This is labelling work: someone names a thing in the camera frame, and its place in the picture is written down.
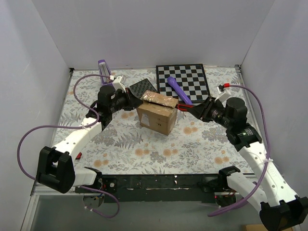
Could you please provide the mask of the brown cardboard express box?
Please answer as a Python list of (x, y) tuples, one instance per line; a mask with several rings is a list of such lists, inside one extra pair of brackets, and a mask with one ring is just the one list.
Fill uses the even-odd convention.
[(137, 108), (140, 125), (169, 135), (177, 119), (178, 99), (147, 90), (141, 100), (143, 104)]

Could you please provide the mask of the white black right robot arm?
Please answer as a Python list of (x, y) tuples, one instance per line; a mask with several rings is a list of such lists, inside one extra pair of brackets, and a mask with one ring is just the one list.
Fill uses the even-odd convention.
[(303, 223), (308, 215), (307, 197), (299, 197), (277, 170), (259, 133), (247, 122), (245, 102), (236, 97), (227, 99), (223, 105), (208, 97), (203, 103), (188, 108), (188, 112), (203, 122), (214, 121), (226, 129), (228, 141), (246, 160), (258, 182), (248, 180), (236, 167), (219, 171), (218, 187), (231, 189), (259, 213), (269, 231), (282, 231)]

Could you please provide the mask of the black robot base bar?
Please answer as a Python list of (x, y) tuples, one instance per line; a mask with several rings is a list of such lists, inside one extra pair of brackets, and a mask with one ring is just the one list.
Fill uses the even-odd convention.
[(115, 196), (120, 202), (218, 203), (236, 202), (236, 192), (226, 186), (219, 174), (141, 174), (104, 175), (98, 173), (93, 185), (75, 189), (77, 193), (98, 193), (111, 203)]

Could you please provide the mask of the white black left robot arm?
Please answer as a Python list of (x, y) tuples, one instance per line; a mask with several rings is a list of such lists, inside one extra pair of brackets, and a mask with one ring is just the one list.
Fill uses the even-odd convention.
[(103, 185), (98, 177), (100, 171), (91, 167), (76, 170), (74, 161), (82, 149), (108, 126), (113, 113), (134, 110), (142, 103), (129, 88), (115, 90), (111, 86), (101, 87), (98, 99), (90, 106), (81, 128), (54, 147), (44, 147), (40, 151), (36, 181), (60, 193), (83, 185), (93, 193), (98, 192)]

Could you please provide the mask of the grey studded building plate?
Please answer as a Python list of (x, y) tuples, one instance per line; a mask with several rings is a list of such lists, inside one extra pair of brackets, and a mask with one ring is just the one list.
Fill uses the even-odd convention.
[(138, 98), (141, 98), (147, 90), (157, 92), (156, 88), (147, 78), (131, 85), (129, 88), (132, 93)]

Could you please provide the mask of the purple toy microphone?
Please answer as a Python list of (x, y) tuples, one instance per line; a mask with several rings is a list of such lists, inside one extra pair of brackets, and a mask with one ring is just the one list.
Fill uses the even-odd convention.
[(173, 90), (178, 94), (179, 98), (188, 105), (192, 105), (192, 101), (188, 98), (188, 96), (185, 94), (185, 92), (182, 90), (182, 88), (178, 85), (175, 78), (172, 76), (169, 76), (167, 78), (168, 84), (173, 88)]

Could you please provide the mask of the black white chessboard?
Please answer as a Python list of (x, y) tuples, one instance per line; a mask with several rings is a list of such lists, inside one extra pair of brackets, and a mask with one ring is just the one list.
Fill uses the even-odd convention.
[(201, 103), (209, 95), (210, 90), (203, 64), (173, 64), (156, 66), (156, 83), (158, 93), (172, 96), (183, 103), (175, 90), (169, 86), (168, 77), (175, 78), (179, 87), (192, 103)]

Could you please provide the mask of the purple capped clear bottle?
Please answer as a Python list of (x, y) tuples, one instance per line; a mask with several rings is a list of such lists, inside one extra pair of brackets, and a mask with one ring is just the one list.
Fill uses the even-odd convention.
[(99, 75), (101, 76), (101, 84), (110, 84), (114, 80), (114, 76), (111, 73), (105, 60), (98, 61)]

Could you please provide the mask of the small red object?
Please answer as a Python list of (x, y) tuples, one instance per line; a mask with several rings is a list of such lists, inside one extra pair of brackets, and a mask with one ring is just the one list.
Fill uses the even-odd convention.
[(76, 159), (80, 159), (82, 156), (82, 153), (79, 153), (77, 156), (76, 156)]

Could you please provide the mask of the brown cardboard boxes on floor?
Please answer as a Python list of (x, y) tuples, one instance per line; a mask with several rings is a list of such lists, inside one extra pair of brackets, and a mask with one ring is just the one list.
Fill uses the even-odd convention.
[(247, 224), (242, 226), (242, 231), (267, 231), (262, 224)]

